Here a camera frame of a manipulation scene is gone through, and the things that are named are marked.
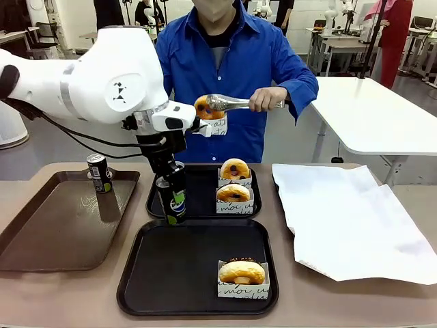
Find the person's left hand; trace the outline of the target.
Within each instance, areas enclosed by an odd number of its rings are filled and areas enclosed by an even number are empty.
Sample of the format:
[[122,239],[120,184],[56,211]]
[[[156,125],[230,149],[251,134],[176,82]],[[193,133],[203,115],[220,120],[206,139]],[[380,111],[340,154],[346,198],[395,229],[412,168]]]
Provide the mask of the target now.
[[276,107],[277,104],[288,97],[288,92],[284,87],[263,87],[256,89],[249,98],[249,109],[251,111],[263,112]]

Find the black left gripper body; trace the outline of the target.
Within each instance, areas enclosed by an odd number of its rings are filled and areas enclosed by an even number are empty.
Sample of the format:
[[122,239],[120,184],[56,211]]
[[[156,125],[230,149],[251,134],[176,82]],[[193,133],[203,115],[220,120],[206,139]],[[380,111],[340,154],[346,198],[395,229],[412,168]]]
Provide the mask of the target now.
[[140,150],[150,163],[167,162],[174,154],[185,151],[186,140],[182,130],[167,131],[150,135],[136,135]]

